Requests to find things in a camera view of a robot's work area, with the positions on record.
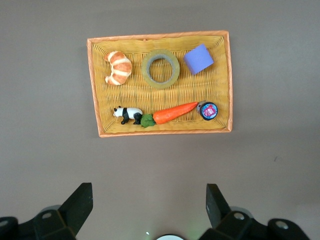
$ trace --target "yellow woven basket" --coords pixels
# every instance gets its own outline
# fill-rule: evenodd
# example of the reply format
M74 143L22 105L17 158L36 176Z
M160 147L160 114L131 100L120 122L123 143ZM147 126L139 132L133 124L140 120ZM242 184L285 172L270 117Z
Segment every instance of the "yellow woven basket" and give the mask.
M190 50L204 44L214 64L192 75L183 57ZM151 87L143 79L141 65L146 54L155 49L167 49L178 59L180 75L175 84L166 89ZM232 70L229 33L227 31L197 31L168 34L148 34L89 38L88 63L94 109L100 137L197 134L230 132L233 123ZM105 54L120 51L132 62L132 74L125 84L109 85L105 77L111 74ZM158 81L167 80L172 72L166 60L152 63L150 74ZM114 108L139 108L144 114L177 105L209 101L218 107L218 115L203 120L194 109L168 123L143 128L133 120L121 125L122 119L113 116Z

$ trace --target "toy panda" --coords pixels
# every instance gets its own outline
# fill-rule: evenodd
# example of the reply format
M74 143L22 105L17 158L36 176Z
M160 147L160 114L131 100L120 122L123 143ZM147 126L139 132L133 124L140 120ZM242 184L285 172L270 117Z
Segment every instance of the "toy panda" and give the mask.
M134 119L135 122L133 124L141 124L141 118L142 118L142 111L139 108L134 107L121 107L114 108L113 116L115 117L123 117L123 121L121 124L126 124L129 119Z

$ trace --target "toy croissant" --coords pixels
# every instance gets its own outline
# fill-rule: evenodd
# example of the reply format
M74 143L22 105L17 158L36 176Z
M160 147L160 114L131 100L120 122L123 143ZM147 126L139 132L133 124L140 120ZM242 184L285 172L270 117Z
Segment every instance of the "toy croissant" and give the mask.
M112 51L104 56L111 64L111 75L105 78L110 85L122 85L132 72L131 61L120 51Z

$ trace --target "gray surface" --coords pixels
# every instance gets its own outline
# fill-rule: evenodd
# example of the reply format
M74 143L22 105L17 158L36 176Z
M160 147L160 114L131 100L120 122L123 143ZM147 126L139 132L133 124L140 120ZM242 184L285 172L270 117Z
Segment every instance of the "gray surface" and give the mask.
M0 1L0 216L92 182L86 239L196 240L207 183L320 235L320 1ZM98 137L87 38L230 32L232 133Z

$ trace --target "blue block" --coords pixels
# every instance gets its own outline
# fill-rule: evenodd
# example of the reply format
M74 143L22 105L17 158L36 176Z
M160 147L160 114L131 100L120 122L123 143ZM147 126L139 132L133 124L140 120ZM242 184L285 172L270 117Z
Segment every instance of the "blue block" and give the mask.
M183 60L193 75L214 63L206 46L201 44L184 55Z

